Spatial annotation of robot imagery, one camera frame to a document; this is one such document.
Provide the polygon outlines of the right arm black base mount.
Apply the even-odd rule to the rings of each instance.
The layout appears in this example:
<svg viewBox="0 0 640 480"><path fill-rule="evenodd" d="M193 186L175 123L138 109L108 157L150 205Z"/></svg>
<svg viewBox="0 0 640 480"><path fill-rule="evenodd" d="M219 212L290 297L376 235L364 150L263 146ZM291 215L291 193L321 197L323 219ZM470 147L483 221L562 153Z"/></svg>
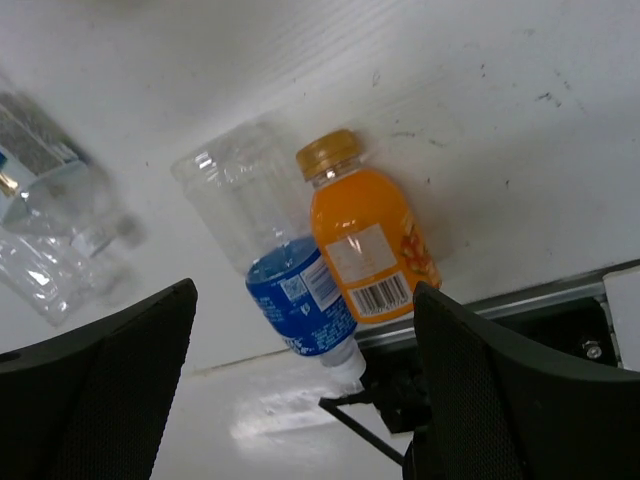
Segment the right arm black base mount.
<svg viewBox="0 0 640 480"><path fill-rule="evenodd" d="M572 300L491 319L417 290L415 332L378 351L360 393L320 407L415 479L624 476L639 377L605 305Z"/></svg>

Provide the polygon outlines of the blue label clear water bottle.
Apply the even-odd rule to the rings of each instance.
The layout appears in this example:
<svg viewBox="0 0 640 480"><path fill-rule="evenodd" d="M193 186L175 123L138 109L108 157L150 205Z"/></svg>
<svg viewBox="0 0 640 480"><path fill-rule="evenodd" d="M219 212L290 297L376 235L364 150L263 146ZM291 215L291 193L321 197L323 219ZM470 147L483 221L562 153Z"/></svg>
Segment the blue label clear water bottle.
<svg viewBox="0 0 640 480"><path fill-rule="evenodd" d="M287 141L274 124L247 122L170 171L287 347L355 393L366 371L356 321L311 233L310 194Z"/></svg>

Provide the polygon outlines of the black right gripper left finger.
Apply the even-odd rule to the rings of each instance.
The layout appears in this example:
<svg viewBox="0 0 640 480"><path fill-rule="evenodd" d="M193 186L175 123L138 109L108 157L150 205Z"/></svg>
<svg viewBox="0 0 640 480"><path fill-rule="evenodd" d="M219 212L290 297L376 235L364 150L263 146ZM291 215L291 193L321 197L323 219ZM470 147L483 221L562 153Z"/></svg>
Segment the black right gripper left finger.
<svg viewBox="0 0 640 480"><path fill-rule="evenodd" d="M4 479L148 479L198 293L184 279L120 312L1 356Z"/></svg>

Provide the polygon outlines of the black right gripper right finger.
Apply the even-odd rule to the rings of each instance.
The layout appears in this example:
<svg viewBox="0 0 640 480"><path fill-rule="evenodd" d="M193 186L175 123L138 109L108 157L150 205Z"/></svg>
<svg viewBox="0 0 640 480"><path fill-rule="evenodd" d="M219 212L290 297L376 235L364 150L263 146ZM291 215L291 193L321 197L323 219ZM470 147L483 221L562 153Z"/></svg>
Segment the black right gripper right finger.
<svg viewBox="0 0 640 480"><path fill-rule="evenodd" d="M447 479L635 479L639 375L531 340L426 283L414 331Z"/></svg>

